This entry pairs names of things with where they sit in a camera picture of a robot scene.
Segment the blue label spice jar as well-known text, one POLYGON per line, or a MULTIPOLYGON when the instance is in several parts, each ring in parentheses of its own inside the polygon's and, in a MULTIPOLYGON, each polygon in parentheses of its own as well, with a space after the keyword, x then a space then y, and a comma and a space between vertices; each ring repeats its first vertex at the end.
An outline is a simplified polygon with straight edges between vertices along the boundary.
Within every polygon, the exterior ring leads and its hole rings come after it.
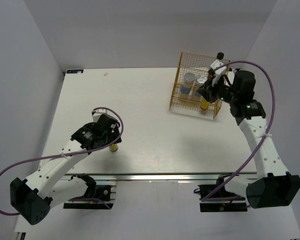
POLYGON ((184 95, 189 95, 196 80, 196 75, 191 72, 184 74, 180 84, 180 92, 184 95))
POLYGON ((197 92, 197 90, 204 85, 207 81, 207 77, 205 75, 198 75, 194 81, 193 85, 193 95, 195 97, 201 97, 202 95, 197 92))

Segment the small yellow bottle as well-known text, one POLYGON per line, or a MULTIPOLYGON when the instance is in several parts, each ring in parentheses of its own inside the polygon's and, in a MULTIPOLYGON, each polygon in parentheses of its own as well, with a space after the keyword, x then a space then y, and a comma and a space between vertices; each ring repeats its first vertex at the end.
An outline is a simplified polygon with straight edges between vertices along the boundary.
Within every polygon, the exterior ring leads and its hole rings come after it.
POLYGON ((202 99, 202 102, 201 102, 201 105, 200 105, 200 108, 203 110, 203 111, 207 111, 209 109, 209 106, 210 106, 210 103, 205 100, 204 98, 202 99))
POLYGON ((111 144, 108 148, 111 152, 116 152, 119 149, 119 147, 116 143, 111 144))

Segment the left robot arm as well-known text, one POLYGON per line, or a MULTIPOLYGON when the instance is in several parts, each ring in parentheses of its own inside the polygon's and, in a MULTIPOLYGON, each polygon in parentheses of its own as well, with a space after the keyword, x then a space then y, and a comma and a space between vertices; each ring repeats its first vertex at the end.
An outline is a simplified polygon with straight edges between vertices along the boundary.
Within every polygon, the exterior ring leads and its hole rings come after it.
POLYGON ((89 200, 95 196, 96 182, 85 173, 77 174, 66 183, 57 182, 93 150, 120 143, 118 119, 107 113, 93 113, 93 121, 79 128, 70 137, 60 157, 54 157, 25 179, 10 183, 10 203, 30 224, 41 222, 55 206, 72 199, 89 200))

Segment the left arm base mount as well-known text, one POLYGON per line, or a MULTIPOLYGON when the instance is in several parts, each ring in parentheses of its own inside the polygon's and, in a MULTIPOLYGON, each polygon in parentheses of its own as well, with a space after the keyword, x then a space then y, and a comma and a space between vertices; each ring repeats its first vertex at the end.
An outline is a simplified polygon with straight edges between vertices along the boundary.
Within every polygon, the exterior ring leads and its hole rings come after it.
POLYGON ((75 197, 63 204, 64 209, 76 210, 111 210, 117 194, 115 183, 97 183, 91 176, 83 173, 70 179, 83 180, 87 189, 84 195, 75 197))

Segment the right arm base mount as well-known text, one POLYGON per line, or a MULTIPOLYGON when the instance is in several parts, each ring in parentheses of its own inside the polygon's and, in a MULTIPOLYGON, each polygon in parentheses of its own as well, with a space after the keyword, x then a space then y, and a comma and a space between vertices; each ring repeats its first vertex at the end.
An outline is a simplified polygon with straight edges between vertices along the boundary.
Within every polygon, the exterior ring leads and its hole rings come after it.
MULTIPOLYGON (((225 177, 229 176, 229 174, 219 175, 215 184, 200 184, 193 190, 193 193, 199 195, 199 199, 201 200, 223 183, 225 177)), ((227 192, 225 187, 223 187, 208 200, 200 202, 199 207, 201 213, 235 213, 247 212, 249 205, 247 205, 244 197, 227 192)))

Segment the soy sauce bottle red label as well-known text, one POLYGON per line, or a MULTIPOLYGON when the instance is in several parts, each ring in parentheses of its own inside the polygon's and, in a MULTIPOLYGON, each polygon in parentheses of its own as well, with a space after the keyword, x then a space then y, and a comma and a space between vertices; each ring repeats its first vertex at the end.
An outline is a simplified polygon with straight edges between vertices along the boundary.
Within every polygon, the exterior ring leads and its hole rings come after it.
POLYGON ((226 66, 218 69, 217 71, 215 71, 214 73, 211 72, 211 69, 215 69, 219 66, 222 66, 224 63, 221 62, 221 60, 224 59, 224 53, 223 52, 218 52, 216 55, 216 60, 214 60, 210 65, 209 65, 209 70, 208 70, 208 75, 207 75, 207 79, 208 80, 213 80, 215 82, 218 82, 221 75, 223 75, 227 69, 226 66))

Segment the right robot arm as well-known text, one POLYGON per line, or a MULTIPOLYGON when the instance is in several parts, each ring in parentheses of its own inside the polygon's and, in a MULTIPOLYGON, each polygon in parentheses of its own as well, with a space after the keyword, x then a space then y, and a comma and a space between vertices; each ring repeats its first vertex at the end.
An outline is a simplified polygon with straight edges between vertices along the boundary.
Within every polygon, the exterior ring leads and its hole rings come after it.
POLYGON ((225 74, 209 70, 207 81, 197 92, 212 103, 221 100, 230 112, 251 150, 248 159, 230 176, 223 176, 210 193, 201 197, 207 202, 213 195, 226 200, 233 194, 245 198, 253 209, 285 207, 300 189, 300 177, 292 175, 282 162, 269 133, 262 104, 254 99, 255 75, 240 70, 233 83, 225 74))

